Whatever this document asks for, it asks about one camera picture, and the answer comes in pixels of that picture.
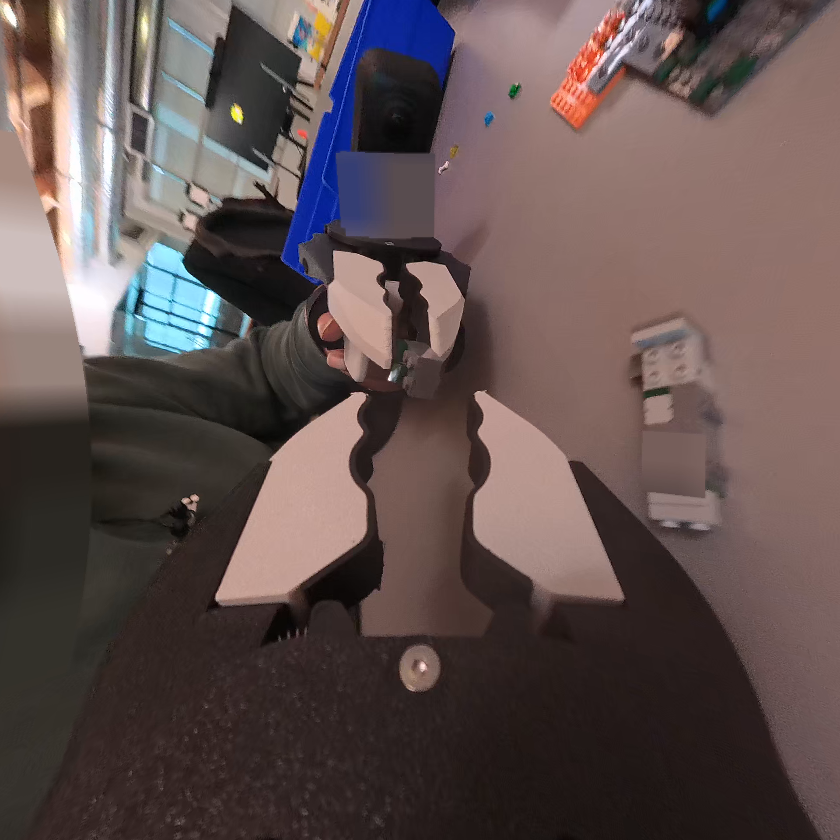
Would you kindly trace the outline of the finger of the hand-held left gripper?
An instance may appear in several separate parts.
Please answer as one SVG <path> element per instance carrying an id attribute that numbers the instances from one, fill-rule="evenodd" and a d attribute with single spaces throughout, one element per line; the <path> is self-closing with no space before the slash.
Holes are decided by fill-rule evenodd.
<path id="1" fill-rule="evenodd" d="M 447 361 L 458 336 L 465 297 L 446 265 L 415 261 L 408 273 L 419 282 L 418 298 L 426 313 L 430 350 L 441 361 Z"/>
<path id="2" fill-rule="evenodd" d="M 396 280 L 384 280 L 383 265 L 350 252 L 333 255 L 328 284 L 326 341 L 343 340 L 328 350 L 329 366 L 357 383 L 394 383 L 394 341 L 403 298 Z"/>

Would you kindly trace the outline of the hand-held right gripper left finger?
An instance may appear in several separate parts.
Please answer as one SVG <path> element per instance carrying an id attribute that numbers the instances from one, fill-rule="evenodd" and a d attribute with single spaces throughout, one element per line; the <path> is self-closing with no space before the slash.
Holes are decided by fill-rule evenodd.
<path id="1" fill-rule="evenodd" d="M 219 606 L 361 603 L 382 583 L 383 547 L 364 478 L 368 395 L 356 392 L 290 437 L 266 478 L 218 586 Z"/>

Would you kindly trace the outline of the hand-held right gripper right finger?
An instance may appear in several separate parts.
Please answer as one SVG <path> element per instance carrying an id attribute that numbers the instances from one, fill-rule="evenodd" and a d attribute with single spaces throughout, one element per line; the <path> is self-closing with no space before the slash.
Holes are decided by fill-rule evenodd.
<path id="1" fill-rule="evenodd" d="M 565 453 L 485 391 L 469 401 L 467 437 L 467 590 L 489 608 L 623 604 Z"/>

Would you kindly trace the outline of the small grey green brick assembly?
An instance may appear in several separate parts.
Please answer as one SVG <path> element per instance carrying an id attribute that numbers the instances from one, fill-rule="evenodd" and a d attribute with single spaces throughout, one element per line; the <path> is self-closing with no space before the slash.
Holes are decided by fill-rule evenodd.
<path id="1" fill-rule="evenodd" d="M 409 397 L 435 397 L 445 361 L 425 342 L 400 339 L 395 342 L 387 381 L 399 385 Z"/>

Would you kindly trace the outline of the grey white brick column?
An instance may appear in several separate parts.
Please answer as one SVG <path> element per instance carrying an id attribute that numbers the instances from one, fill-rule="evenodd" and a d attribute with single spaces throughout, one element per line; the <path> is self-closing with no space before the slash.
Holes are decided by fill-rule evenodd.
<path id="1" fill-rule="evenodd" d="M 721 525 L 728 472 L 707 339 L 674 314 L 633 331 L 631 346 L 647 518 L 662 529 L 711 532 Z"/>

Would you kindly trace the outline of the person's left forearm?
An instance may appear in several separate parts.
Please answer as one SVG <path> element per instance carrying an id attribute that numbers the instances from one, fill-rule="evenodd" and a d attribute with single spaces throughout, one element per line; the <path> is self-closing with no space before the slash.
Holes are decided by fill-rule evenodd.
<path id="1" fill-rule="evenodd" d="M 207 422 L 273 443 L 353 388 L 312 337 L 305 305 L 220 349 L 102 356 L 86 360 L 84 373 L 96 445 L 107 438 L 138 442 L 141 428 L 160 420 Z"/>

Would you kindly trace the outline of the person's left hand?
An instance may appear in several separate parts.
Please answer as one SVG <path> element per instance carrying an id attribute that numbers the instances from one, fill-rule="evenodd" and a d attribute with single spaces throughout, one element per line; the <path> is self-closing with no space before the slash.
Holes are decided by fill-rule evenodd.
<path id="1" fill-rule="evenodd" d="M 344 332 L 329 309 L 326 286 L 316 287 L 308 299 L 306 326 L 329 367 L 352 378 L 344 358 Z"/>

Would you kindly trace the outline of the blue plastic bin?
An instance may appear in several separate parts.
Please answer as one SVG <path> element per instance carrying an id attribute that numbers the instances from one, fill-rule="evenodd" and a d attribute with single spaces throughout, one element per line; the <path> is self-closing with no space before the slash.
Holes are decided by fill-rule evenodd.
<path id="1" fill-rule="evenodd" d="M 363 2 L 327 90 L 282 258 L 312 282 L 299 246 L 340 218 L 336 155 L 429 152 L 455 31 L 436 2 Z"/>

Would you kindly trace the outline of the black monitor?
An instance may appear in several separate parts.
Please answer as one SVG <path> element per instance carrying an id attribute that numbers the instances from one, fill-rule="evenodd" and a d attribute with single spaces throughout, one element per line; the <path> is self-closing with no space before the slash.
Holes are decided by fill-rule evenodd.
<path id="1" fill-rule="evenodd" d="M 261 170 L 273 164 L 301 57 L 238 5 L 216 41 L 209 73 L 205 137 Z"/>

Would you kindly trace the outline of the orange brick plate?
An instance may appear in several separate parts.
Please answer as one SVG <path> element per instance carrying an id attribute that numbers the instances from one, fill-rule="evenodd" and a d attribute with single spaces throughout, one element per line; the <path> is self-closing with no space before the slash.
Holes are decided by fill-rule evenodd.
<path id="1" fill-rule="evenodd" d="M 619 66 L 605 78 L 605 85 L 599 92 L 590 87 L 590 81 L 596 80 L 596 72 L 608 47 L 623 28 L 625 18 L 626 14 L 619 5 L 606 13 L 572 59 L 560 87 L 551 97 L 552 109 L 575 131 L 583 128 L 603 99 L 627 73 L 624 66 Z"/>

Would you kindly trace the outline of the grey green brick tower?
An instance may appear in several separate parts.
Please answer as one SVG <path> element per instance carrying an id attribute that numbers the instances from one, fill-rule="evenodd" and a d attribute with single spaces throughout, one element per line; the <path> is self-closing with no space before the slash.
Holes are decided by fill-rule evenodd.
<path id="1" fill-rule="evenodd" d="M 620 66 L 708 114 L 727 102 L 827 1 L 625 1 L 626 18 L 590 81 L 594 92 Z"/>

